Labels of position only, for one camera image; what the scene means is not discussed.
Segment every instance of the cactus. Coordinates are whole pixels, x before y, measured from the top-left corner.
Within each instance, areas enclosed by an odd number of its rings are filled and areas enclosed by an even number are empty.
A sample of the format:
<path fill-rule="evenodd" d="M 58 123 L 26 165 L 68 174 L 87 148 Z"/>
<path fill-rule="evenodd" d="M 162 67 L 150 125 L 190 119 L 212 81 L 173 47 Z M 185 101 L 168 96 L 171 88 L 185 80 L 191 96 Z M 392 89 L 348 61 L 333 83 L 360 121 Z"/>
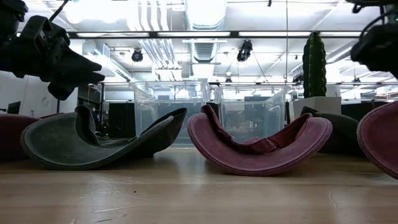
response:
<path fill-rule="evenodd" d="M 312 32 L 303 54 L 304 98 L 326 96 L 326 52 L 319 32 Z"/>

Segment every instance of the clear plastic bin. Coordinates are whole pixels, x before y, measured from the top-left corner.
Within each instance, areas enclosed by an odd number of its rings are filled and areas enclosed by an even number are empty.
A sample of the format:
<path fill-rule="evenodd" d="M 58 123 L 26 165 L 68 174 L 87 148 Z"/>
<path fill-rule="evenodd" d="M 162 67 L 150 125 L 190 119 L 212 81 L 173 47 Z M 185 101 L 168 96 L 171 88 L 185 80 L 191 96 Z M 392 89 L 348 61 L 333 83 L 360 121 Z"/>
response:
<path fill-rule="evenodd" d="M 220 121 L 234 140 L 268 137 L 285 124 L 288 86 L 221 86 L 215 90 Z"/>
<path fill-rule="evenodd" d="M 174 146 L 192 146 L 187 132 L 187 121 L 192 115 L 200 113 L 200 108 L 208 101 L 210 87 L 207 83 L 135 82 L 131 84 L 131 88 L 134 90 L 137 135 L 163 115 L 179 108 L 186 108 L 187 115 Z"/>

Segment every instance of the potted plant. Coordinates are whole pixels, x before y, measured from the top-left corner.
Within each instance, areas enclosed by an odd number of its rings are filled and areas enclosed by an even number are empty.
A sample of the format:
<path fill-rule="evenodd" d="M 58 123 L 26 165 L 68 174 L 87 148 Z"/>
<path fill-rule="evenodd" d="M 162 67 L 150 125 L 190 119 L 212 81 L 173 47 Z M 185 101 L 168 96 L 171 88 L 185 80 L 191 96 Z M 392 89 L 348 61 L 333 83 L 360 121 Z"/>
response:
<path fill-rule="evenodd" d="M 340 93 L 326 96 L 326 53 L 319 32 L 312 32 L 304 47 L 304 99 L 290 104 L 291 119 L 300 116 L 304 106 L 317 111 L 341 114 Z"/>

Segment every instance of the white planter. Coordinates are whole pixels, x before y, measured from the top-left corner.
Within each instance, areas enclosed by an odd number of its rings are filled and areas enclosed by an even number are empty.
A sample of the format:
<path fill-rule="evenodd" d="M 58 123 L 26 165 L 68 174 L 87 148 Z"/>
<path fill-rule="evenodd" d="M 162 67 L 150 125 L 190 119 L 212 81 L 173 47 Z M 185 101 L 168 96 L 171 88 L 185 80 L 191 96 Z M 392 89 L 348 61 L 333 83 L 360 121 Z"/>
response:
<path fill-rule="evenodd" d="M 291 121 L 300 116 L 304 106 L 317 111 L 341 114 L 341 97 L 315 96 L 292 101 L 289 103 Z"/>

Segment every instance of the wooden table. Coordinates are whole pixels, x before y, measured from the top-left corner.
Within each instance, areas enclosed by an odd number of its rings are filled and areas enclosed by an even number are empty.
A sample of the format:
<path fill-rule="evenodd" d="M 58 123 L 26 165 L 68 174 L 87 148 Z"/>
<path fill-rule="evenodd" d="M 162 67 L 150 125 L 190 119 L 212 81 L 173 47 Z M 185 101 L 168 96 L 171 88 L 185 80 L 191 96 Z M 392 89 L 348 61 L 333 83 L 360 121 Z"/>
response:
<path fill-rule="evenodd" d="M 398 223 L 398 180 L 318 154 L 275 177 L 227 175 L 194 149 L 101 170 L 0 164 L 0 223 Z"/>

